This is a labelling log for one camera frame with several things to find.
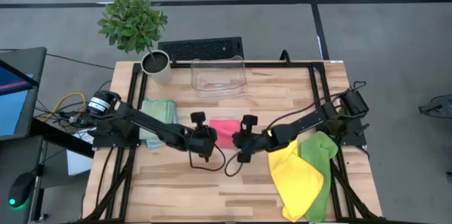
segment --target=floor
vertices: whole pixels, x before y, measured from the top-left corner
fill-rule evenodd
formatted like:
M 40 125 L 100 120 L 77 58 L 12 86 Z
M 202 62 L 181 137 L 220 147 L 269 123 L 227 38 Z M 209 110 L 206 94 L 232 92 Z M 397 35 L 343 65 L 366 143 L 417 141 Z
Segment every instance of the floor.
M 50 54 L 104 66 L 139 60 L 97 34 L 103 8 L 83 4 L 105 1 L 111 0 L 0 0 L 0 48 L 44 46 Z M 246 59 L 277 59 L 286 49 L 292 59 L 343 60 L 351 82 L 367 82 L 362 89 L 371 109 L 366 137 L 383 214 L 391 220 L 450 223 L 450 121 L 421 116 L 417 107 L 450 93 L 452 0 L 318 0 L 313 6 L 309 0 L 271 1 L 164 6 L 169 23 L 162 40 L 242 37 Z M 47 57 L 39 99 L 51 108 L 67 93 L 91 96 L 111 77 L 112 70 Z M 64 155 L 55 163 L 65 170 Z M 46 192 L 43 210 L 51 215 L 46 223 L 79 217 L 87 178 L 54 183 L 65 185 Z

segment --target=computer mouse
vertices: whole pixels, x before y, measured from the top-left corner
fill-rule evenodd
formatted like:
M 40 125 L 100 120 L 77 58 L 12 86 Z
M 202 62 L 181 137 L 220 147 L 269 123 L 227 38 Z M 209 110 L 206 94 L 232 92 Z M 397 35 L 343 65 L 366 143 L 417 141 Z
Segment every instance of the computer mouse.
M 30 195 L 34 181 L 35 175 L 32 172 L 19 175 L 9 190 L 9 205 L 12 207 L 22 206 Z

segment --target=green cloth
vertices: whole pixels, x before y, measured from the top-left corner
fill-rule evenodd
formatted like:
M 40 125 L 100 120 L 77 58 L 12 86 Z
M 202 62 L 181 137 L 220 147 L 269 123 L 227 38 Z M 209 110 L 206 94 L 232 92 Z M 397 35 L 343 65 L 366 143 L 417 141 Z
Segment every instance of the green cloth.
M 325 133 L 319 131 L 299 145 L 299 156 L 323 175 L 323 186 L 304 217 L 311 222 L 325 220 L 326 203 L 331 188 L 330 159 L 338 152 L 338 146 Z
M 172 100 L 149 100 L 146 98 L 140 111 L 166 124 L 177 123 L 176 103 Z M 164 145 L 157 135 L 141 128 L 140 139 L 145 140 L 148 149 Z

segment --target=black floor stripe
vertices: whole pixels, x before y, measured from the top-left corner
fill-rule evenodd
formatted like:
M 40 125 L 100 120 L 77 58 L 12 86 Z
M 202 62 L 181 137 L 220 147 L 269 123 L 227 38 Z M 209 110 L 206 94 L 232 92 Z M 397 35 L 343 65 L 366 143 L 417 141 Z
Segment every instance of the black floor stripe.
M 451 2 L 452 0 L 317 0 L 318 4 L 429 4 Z
M 312 16 L 314 17 L 314 25 L 316 26 L 317 37 L 320 43 L 320 53 L 323 60 L 329 60 L 330 55 L 328 54 L 328 48 L 326 47 L 325 34 L 323 33 L 322 21 L 320 19 L 319 6 L 317 5 L 317 0 L 310 0 Z
M 108 2 L 52 3 L 52 4 L 0 4 L 0 8 L 102 8 Z M 224 6 L 224 5 L 295 5 L 310 4 L 310 0 L 205 0 L 154 1 L 154 6 Z

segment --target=wooden table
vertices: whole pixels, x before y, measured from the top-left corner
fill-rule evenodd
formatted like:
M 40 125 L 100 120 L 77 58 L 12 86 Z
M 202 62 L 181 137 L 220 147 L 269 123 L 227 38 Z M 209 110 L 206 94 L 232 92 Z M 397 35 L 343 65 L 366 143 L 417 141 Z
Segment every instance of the wooden table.
M 120 94 L 123 100 L 127 99 L 132 66 L 132 61 L 118 62 L 114 70 L 110 90 Z M 349 86 L 344 64 L 325 61 L 325 68 L 331 94 Z M 320 76 L 317 76 L 322 97 Z M 241 95 L 198 98 L 191 87 L 190 69 L 172 69 L 170 85 L 159 86 L 148 80 L 145 95 L 150 99 L 174 100 L 179 123 L 186 126 L 194 126 L 190 120 L 192 112 L 204 111 L 206 122 L 209 119 L 242 120 L 244 114 L 256 115 L 258 126 L 254 127 L 255 132 L 260 132 L 276 117 L 302 109 L 314 101 L 309 72 L 305 68 L 248 68 L 246 78 L 247 84 Z M 138 102 L 138 87 L 134 105 Z M 306 113 L 288 117 L 281 122 L 292 122 Z M 313 132 L 303 133 L 300 140 L 308 138 Z M 83 204 L 84 216 L 95 207 L 100 173 L 108 151 L 101 149 L 95 154 Z M 236 150 L 224 152 L 228 159 Z M 369 209 L 380 216 L 381 209 L 367 156 L 352 146 L 344 146 L 343 152 L 350 185 Z M 112 180 L 115 155 L 116 150 L 107 164 L 101 198 Z M 220 154 L 215 151 L 209 163 L 194 156 L 195 165 L 214 168 L 220 166 L 221 162 Z M 239 163 L 232 161 L 228 167 L 229 173 L 238 166 Z M 345 198 L 339 184 L 338 188 L 340 205 L 346 216 Z M 113 217 L 119 214 L 121 195 L 122 188 L 119 188 Z M 141 146 L 136 151 L 126 222 L 287 221 L 281 215 L 282 206 L 269 173 L 265 152 L 253 155 L 251 163 L 244 164 L 235 177 L 226 177 L 222 170 L 208 172 L 190 168 L 188 153 L 166 146 L 154 150 Z M 331 200 L 326 219 L 335 220 Z

